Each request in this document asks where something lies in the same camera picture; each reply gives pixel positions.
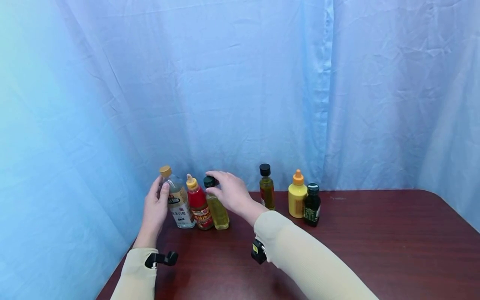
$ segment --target hand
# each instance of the hand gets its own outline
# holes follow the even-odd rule
[[[142,226],[133,248],[156,247],[156,239],[167,217],[167,200],[170,192],[170,185],[166,182],[160,188],[161,181],[162,177],[157,177],[145,197]]]
[[[253,226],[258,217],[268,211],[250,197],[243,180],[235,175],[222,171],[208,171],[206,174],[215,177],[222,187],[207,188],[206,192],[215,195],[226,209],[241,216],[250,225]]]

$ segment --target glass bottle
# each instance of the glass bottle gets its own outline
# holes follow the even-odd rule
[[[204,186],[206,188],[213,188],[218,185],[218,180],[212,176],[206,176],[204,178]],[[220,202],[220,200],[213,194],[207,193],[207,203],[210,208],[210,213],[212,214],[213,223],[215,228],[218,230],[227,229],[230,225],[230,219],[228,218],[228,213],[226,208]]]
[[[320,190],[318,184],[310,183],[307,185],[308,195],[305,198],[304,209],[303,209],[303,220],[305,223],[312,227],[317,227],[318,224],[318,215],[320,213],[320,204],[322,200],[318,195]]]
[[[168,208],[172,212],[175,223],[178,228],[195,227],[195,218],[190,211],[188,196],[182,181],[178,176],[172,174],[170,166],[160,168],[160,174],[163,177],[163,183],[168,182],[170,185],[170,194],[168,195]]]
[[[270,210],[275,210],[273,180],[270,178],[269,164],[260,165],[260,175],[262,176],[262,179],[260,180],[262,204]]]

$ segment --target bottle cap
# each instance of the bottle cap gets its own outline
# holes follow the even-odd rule
[[[172,169],[170,168],[169,165],[165,165],[160,168],[160,174],[162,174],[163,178],[166,178],[170,175],[172,175]]]
[[[204,178],[204,186],[206,188],[213,188],[219,184],[218,180],[216,180],[212,176],[205,176]]]
[[[194,191],[198,188],[197,179],[193,178],[190,174],[187,174],[187,188],[190,191]]]
[[[261,164],[260,165],[260,175],[270,176],[270,165],[269,164]]]
[[[308,195],[316,195],[318,194],[320,187],[316,183],[309,183],[307,185],[307,189],[308,189]]]
[[[301,174],[300,169],[297,169],[295,175],[293,175],[293,184],[302,185],[303,184],[303,175]]]

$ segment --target plastic bottle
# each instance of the plastic bottle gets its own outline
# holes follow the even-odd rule
[[[270,178],[269,164],[260,165],[260,175],[262,176],[262,179],[260,180],[262,204],[270,210],[275,210],[273,180]]]
[[[303,218],[303,201],[307,196],[307,187],[303,184],[303,175],[298,169],[293,175],[293,183],[288,187],[288,212],[294,218]]]
[[[187,174],[188,202],[190,210],[195,217],[197,227],[201,230],[209,230],[213,227],[212,214],[208,208],[205,193],[198,185],[197,179]]]
[[[212,176],[206,176],[204,178],[204,185],[206,188],[213,188],[218,185],[218,180]],[[230,219],[226,208],[220,202],[220,200],[213,194],[207,193],[207,203],[212,213],[213,223],[216,229],[227,229],[230,225]]]
[[[305,205],[303,208],[303,220],[312,227],[317,227],[318,215],[320,213],[320,204],[322,200],[318,196],[320,187],[316,183],[309,183],[307,185],[308,195],[305,198]]]
[[[195,227],[195,218],[190,211],[187,192],[183,187],[181,179],[172,174],[170,166],[161,167],[160,174],[162,174],[163,182],[168,182],[170,184],[168,208],[172,212],[178,228]]]

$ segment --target black clip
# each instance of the black clip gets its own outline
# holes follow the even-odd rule
[[[156,264],[164,264],[173,266],[177,263],[179,255],[176,252],[170,251],[167,255],[160,253],[152,253],[145,261],[145,266],[149,269],[156,269]]]
[[[258,264],[263,264],[267,260],[267,255],[265,254],[264,245],[257,239],[252,243],[252,258],[258,262]]]

